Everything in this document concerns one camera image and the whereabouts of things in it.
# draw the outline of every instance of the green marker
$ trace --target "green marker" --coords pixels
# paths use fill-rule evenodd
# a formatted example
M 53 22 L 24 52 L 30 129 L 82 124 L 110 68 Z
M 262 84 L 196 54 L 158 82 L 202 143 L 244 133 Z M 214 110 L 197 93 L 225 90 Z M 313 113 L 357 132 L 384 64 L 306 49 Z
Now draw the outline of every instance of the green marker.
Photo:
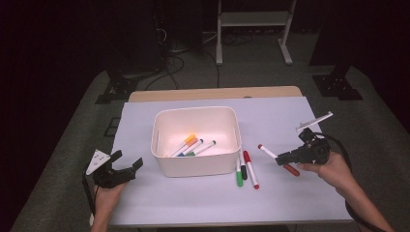
M 236 182 L 238 183 L 239 187 L 241 187 L 244 184 L 242 179 L 241 163 L 239 161 L 239 158 L 236 160 Z
M 217 142 L 215 140 L 212 140 L 212 142 L 207 143 L 193 151 L 191 151 L 190 153 L 186 154 L 186 157 L 194 157 L 194 156 L 198 156 L 200 153 L 202 153 L 203 151 L 207 150 L 208 148 L 214 146 L 215 144 L 217 144 Z

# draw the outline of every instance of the black mount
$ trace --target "black mount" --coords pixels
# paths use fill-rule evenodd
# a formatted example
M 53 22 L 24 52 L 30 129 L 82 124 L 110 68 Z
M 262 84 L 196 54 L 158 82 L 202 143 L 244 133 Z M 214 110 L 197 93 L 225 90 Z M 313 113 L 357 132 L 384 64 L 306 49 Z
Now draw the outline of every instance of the black mount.
M 336 65 L 330 74 L 314 75 L 320 94 L 323 97 L 338 97 L 341 101 L 362 100 L 362 96 L 356 89 L 353 89 L 346 80 L 346 74 L 350 65 Z

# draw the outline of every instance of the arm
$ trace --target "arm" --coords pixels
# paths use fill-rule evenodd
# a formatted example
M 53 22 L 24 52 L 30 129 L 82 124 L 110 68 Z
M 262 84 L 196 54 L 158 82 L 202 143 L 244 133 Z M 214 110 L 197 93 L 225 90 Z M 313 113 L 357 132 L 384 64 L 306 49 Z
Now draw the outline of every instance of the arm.
M 320 178 L 335 187 L 360 218 L 385 231 L 394 231 L 356 182 L 341 154 L 331 152 L 329 160 L 323 165 L 299 163 L 298 167 L 317 173 Z M 361 230 L 369 231 L 364 226 L 361 226 Z
M 121 192 L 127 183 L 118 185 L 114 188 L 98 188 L 96 194 L 96 214 L 91 226 L 91 232 L 107 231 L 111 214 L 120 199 Z

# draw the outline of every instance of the marker inside bin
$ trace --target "marker inside bin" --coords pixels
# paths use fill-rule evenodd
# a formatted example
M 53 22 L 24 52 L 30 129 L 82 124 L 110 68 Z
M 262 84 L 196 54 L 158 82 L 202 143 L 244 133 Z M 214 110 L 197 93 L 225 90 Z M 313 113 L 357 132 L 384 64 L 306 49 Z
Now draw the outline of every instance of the marker inside bin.
M 208 150 L 209 148 L 211 148 L 212 146 L 214 146 L 215 144 L 217 144 L 217 142 L 215 140 L 212 140 L 211 142 L 198 147 L 197 149 L 193 150 L 192 152 L 187 154 L 187 157 L 194 157 L 194 156 L 198 156 L 199 154 L 201 154 L 202 152 Z

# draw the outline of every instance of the white table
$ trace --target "white table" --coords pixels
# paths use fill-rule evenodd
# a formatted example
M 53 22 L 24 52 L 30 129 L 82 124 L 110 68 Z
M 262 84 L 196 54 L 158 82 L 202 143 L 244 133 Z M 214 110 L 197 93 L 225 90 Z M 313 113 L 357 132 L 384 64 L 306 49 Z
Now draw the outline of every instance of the white table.
M 275 95 L 277 89 L 244 88 L 240 92 L 243 96 L 261 92 L 269 96 Z M 227 94 L 227 98 L 216 100 L 135 102 L 139 94 L 131 96 L 131 102 L 125 104 L 113 146 L 113 151 L 122 150 L 123 156 L 113 167 L 130 167 L 140 157 L 144 165 L 123 192 L 110 225 L 170 227 L 352 221 L 344 208 L 344 199 L 316 174 L 301 171 L 301 176 L 295 177 L 257 149 L 261 143 L 280 154 L 301 146 L 296 127 L 315 118 L 307 99 L 230 99 L 229 93 L 237 93 L 237 90 L 215 90 Z M 191 92 L 204 91 L 207 90 L 168 93 L 173 99 L 176 95 L 189 98 Z M 142 97 L 156 95 L 140 94 Z M 251 155 L 260 189 L 254 189 L 250 179 L 238 187 L 234 170 L 226 175 L 189 178 L 167 178 L 161 173 L 150 151 L 157 113 L 169 108 L 210 105 L 230 106 L 235 110 L 243 149 Z M 314 126 L 312 130 L 320 131 L 320 128 Z

